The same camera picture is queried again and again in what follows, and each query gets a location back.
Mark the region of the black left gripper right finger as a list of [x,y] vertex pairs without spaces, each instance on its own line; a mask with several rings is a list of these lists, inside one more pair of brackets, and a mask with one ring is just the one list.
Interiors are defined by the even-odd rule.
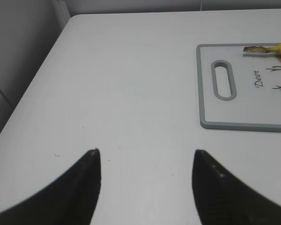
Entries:
[[192,192],[203,225],[281,225],[281,206],[259,194],[205,150],[196,150]]

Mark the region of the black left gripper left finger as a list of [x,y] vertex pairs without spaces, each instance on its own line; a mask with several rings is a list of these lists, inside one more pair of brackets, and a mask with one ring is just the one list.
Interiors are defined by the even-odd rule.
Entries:
[[89,225],[100,189],[100,151],[88,150],[51,184],[0,212],[0,225]]

